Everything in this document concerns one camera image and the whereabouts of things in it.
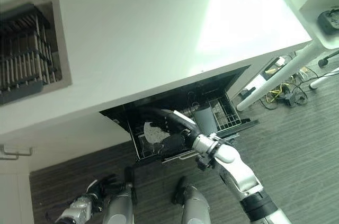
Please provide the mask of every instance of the floor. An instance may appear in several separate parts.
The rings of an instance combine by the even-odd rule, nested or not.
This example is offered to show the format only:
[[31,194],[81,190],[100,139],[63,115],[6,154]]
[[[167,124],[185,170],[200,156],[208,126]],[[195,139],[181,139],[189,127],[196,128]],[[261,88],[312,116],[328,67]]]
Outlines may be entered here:
[[[323,74],[339,66],[339,57],[323,70],[314,63],[311,68]],[[293,224],[339,223],[338,79],[334,76],[316,91],[304,84],[309,98],[304,106],[280,105],[270,111],[257,102],[241,113],[242,117],[259,119],[260,124],[241,132],[235,147]],[[133,145],[128,142],[32,173],[35,224],[46,223],[46,210],[83,193],[93,179],[121,175],[123,168],[134,162]],[[188,159],[152,163],[136,170],[136,224],[180,223],[182,209],[171,205],[170,198],[182,175],[207,198],[213,224],[248,223],[218,175],[213,170],[200,171],[194,159]],[[52,218],[63,208],[53,208]],[[99,224],[101,219],[98,214],[88,223]]]

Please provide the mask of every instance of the silver robot leg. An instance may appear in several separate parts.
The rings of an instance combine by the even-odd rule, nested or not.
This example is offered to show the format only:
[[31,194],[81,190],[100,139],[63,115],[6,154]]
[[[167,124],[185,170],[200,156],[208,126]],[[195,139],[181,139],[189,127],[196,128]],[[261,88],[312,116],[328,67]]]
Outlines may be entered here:
[[114,199],[111,199],[103,224],[134,224],[131,188],[126,187]]
[[193,186],[185,189],[184,196],[181,224],[211,224],[210,207],[205,197]]

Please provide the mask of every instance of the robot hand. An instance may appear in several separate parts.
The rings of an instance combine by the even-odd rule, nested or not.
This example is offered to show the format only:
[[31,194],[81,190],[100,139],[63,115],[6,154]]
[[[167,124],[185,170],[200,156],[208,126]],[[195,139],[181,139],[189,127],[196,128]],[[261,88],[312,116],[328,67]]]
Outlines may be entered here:
[[94,180],[86,190],[86,194],[92,198],[92,213],[102,212],[104,199],[108,194],[116,194],[122,188],[117,184],[115,174],[108,175],[101,180]]
[[152,127],[159,127],[171,135],[182,134],[188,148],[192,148],[195,139],[201,134],[195,122],[178,111],[143,107],[140,113],[145,121],[151,122]]
[[84,224],[93,214],[101,212],[107,195],[118,193],[123,184],[117,183],[116,175],[112,174],[101,180],[93,181],[86,193],[78,196],[57,219],[57,224]]

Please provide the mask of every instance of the white desk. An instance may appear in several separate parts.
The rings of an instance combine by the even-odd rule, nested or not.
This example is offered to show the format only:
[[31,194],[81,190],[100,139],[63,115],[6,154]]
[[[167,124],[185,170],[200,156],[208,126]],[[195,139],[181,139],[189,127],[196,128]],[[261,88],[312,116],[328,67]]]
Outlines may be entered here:
[[267,54],[310,41],[283,0],[60,0],[60,7],[73,84],[0,107],[2,142],[258,61],[264,66]]

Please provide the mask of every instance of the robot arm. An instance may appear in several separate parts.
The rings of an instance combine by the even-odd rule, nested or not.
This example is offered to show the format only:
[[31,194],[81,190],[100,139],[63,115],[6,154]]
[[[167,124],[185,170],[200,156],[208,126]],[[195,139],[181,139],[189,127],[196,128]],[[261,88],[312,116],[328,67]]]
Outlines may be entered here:
[[199,168],[219,168],[221,179],[239,200],[252,224],[291,224],[235,148],[214,135],[203,135],[194,121],[177,111],[148,109],[146,113],[148,118],[152,114],[153,119],[149,120],[156,121],[163,130],[184,135],[187,147],[199,153]]
[[77,197],[56,220],[56,224],[84,224],[93,214],[103,210],[104,198],[107,194],[115,194],[121,190],[122,184],[116,183],[116,175],[106,176],[92,182],[86,193]]
[[193,149],[201,155],[198,159],[200,165],[203,162],[203,165],[218,166],[221,179],[239,200],[251,223],[291,224],[235,148],[215,136],[199,135]]

